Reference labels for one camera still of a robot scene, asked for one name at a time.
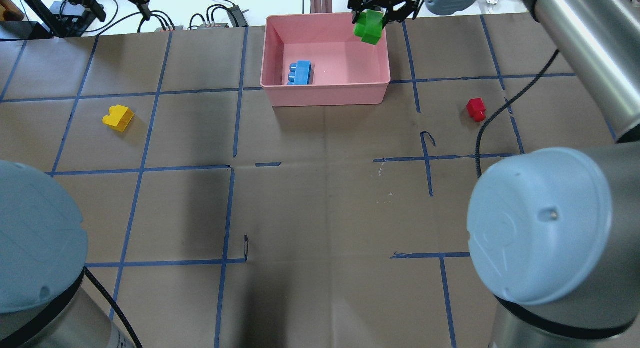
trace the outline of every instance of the blue tape grid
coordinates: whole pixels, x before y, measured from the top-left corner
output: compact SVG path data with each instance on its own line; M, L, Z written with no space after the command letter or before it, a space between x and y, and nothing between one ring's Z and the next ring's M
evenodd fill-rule
M494 47L492 45L491 37L489 34L489 30L487 29L486 22L484 17L480 16L480 20L482 22L482 27L484 29L484 33L486 34L487 44L489 45L489 50L491 51L491 57L494 61L494 65L496 68L495 76L474 76L474 77L435 77L435 78L426 78L426 79L416 79L416 70L414 67L414 59L412 54L412 48L409 39L409 33L407 31L407 25L403 22L402 29L404 32L404 39L406 43L407 55L409 58L409 67L411 70L411 79L402 79L402 80L394 80L391 81L392 84L412 84L414 100L416 105L416 112L421 113L421 105L418 94L418 83L426 83L426 82L443 82L443 81L451 81L451 80L499 80L500 84L505 90L505 80L507 79L533 79L535 77L534 74L522 74L522 75L507 75L503 76L500 71L500 67L498 64L498 59L496 58L496 53L494 52ZM73 176L73 175L108 175L108 174L120 174L120 173L137 173L138 180L135 187L134 199L132 203L132 209L130 212L130 218L127 225L125 243L123 244L123 250L121 254L121 259L118 262L100 262L100 263L88 263L87 267L89 268L118 268L118 276L116 279L116 286L114 289L114 298L117 300L119 288L122 280L122 271L125 267L160 267L160 266L201 266L201 265L220 265L221 266L221 275L220 275L220 284L219 284L219 292L218 292L218 302L217 302L217 320L215 325L215 346L218 348L220 346L220 330L222 327L222 308L224 302L224 287L226 280L226 270L228 264L242 264L247 261L247 253L245 252L244 258L236 258L229 259L229 236L231 233L231 212L233 208L233 191L235 184L235 171L231 168L230 165L208 165L208 166L165 166L158 168L146 168L146 158L149 151L149 143L151 141L151 134L153 133L153 122L155 120L156 111L158 108L158 100L162 95L187 95L191 93L220 93L220 92L238 92L238 102L237 102L237 112L236 112L236 121L235 121L235 132L234 132L234 142L233 142L233 156L235 157L238 154L238 137L240 134L240 118L242 116L242 95L244 91L259 91L262 88L260 86L255 87L246 87L244 86L244 73L245 73L245 64L246 64L246 56L247 56L247 41L249 39L249 30L245 28L244 32L244 41L242 44L242 61L240 66L240 81L238 84L238 88L222 88L222 89L198 89L198 90L177 90L177 91L167 91L162 92L162 81L164 79L164 74L167 66L167 59L169 58L170 46L172 41L172 33L169 32L169 38L167 41L167 47L165 51L164 61L162 63L162 71L160 73L160 79L158 82L158 87L155 92L140 92L140 93L121 93L121 94L103 94L103 95L82 95L82 89L87 79L87 74L89 72L90 64L94 58L94 54L96 52L96 47L98 46L98 39L94 42L93 48L91 50L91 54L89 56L89 62L87 63L87 67L85 69L82 82L80 84L80 88L78 89L78 93L76 96L70 97L49 97L49 98L27 98L27 99L4 99L7 90L9 90L9 86L13 80L14 74L18 68L18 65L21 61L21 58L25 52L26 45L28 42L24 42L22 47L20 48L20 52L18 57L16 58L16 62L9 74L7 82L2 89L2 93L0 95L0 104L1 103L14 103L14 102L47 102L47 101L58 101L58 100L73 100L73 108L71 109L70 119L68 121L67 127L64 131L64 136L62 138L60 148L55 158L54 166L49 175L53 176ZM576 76L574 73L561 73L561 74L546 74L544 77L574 77ZM99 99L99 98L120 98L120 97L144 97L144 96L154 96L154 104L153 111L151 113L150 125L147 133L146 143L144 146L144 154L142 155L142 162L140 168L136 169L117 169L117 170L87 170L87 171L71 171L71 172L58 172L58 164L60 161L60 157L62 156L62 152L64 150L64 145L66 142L67 135L69 133L69 129L71 124L73 123L73 117L78 106L78 102L80 100L91 100L91 99ZM509 113L512 114L513 111L511 107L509 107ZM524 153L524 148L522 147L522 140L520 138L519 130L517 127L516 120L514 116L511 117L511 122L514 129L514 134L518 139L518 145L520 148L521 154ZM422 132L420 134L420 140L423 148L423 156L419 157L398 157L398 158L379 158L375 159L373 162L410 162L410 161L424 161L425 162L425 170L427 174L427 185L429 188L429 195L433 196L433 184L431 179L431 170L430 170L430 161L437 160L450 160L450 159L473 159L473 155L469 154L466 156L457 156L457 155L446 155L446 156L430 156L428 154L427 141L431 141L435 146L435 139L428 133ZM496 157L510 157L513 154L482 154L481 158L496 158ZM267 162L267 163L256 163L255 166L258 168L261 167L278 167L282 164L282 162ZM142 184L142 178L144 173L153 172L153 171L187 171L187 170L219 170L219 169L231 169L231 179L230 179L230 190L228 196L227 203L227 216L226 216L226 224L225 224L225 237L224 237L224 248L222 252L222 259L204 259L204 260L185 260L185 261L125 261L126 251L128 248L128 243L131 235L131 227L133 225L133 219L135 216L135 209L137 206L137 200L140 193L140 186ZM443 282L443 293L446 304L446 313L447 319L449 323L449 332L450 339L453 348L457 347L456 337L455 337L455 328L453 325L453 314L451 312L451 300L448 289L448 280L446 274L446 266L445 259L446 258L454 258L454 257L469 257L468 252L440 252L440 253L413 253L413 254L394 254L391 259L439 259L440 267L441 267L441 275ZM114 312L110 312L111 318L114 316Z

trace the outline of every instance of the pink bin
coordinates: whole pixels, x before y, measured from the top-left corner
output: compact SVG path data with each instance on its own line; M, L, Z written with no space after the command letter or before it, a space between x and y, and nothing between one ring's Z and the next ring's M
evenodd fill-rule
M311 84L287 85L297 61L311 61ZM274 107L380 104L390 81L386 32L361 42L351 13L267 18L260 85Z

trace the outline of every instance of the metal frame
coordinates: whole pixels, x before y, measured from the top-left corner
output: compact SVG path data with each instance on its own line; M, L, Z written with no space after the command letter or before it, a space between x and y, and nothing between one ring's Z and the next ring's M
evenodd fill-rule
M311 13L333 13L333 0L311 0Z

